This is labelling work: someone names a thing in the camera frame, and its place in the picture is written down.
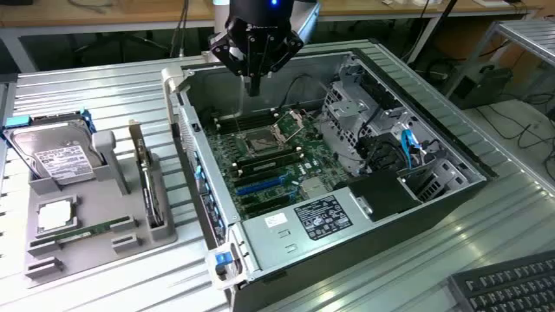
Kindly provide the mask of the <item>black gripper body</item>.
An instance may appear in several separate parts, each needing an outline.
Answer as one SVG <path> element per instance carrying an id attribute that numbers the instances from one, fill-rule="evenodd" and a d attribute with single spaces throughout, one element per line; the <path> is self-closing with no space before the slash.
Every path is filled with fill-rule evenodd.
<path id="1" fill-rule="evenodd" d="M 227 33 L 236 47 L 248 56 L 254 73 L 254 36 L 262 31 L 292 31 L 291 13 L 294 1 L 231 1 Z"/>

